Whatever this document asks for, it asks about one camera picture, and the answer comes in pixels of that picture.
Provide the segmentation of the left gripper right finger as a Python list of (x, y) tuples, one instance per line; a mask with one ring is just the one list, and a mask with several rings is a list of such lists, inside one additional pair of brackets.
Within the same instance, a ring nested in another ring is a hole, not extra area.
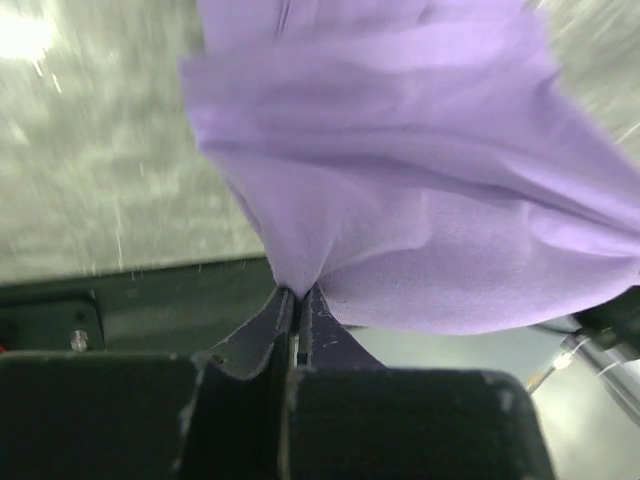
[(287, 385), (291, 479), (554, 477), (535, 408), (511, 375), (382, 365), (319, 289), (301, 307)]

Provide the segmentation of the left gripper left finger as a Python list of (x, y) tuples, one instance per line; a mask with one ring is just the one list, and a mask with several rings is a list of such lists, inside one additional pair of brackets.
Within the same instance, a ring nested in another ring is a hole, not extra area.
[(276, 479), (295, 299), (276, 290), (215, 347), (6, 353), (5, 479)]

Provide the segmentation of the lilac purple t-shirt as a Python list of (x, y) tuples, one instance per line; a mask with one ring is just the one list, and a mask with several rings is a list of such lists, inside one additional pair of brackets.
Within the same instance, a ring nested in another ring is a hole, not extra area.
[(278, 284), (352, 324), (536, 324), (639, 282), (639, 174), (524, 1), (202, 1), (196, 144)]

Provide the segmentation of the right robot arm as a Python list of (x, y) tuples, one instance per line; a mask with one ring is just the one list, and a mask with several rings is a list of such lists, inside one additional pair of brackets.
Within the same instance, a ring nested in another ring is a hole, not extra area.
[(608, 395), (625, 415), (639, 423), (639, 372), (632, 366), (639, 360), (639, 288), (634, 286), (618, 297), (573, 314), (574, 330), (537, 324), (536, 331), (563, 338), (563, 352), (528, 392), (536, 392), (551, 374), (580, 359), (591, 368)]

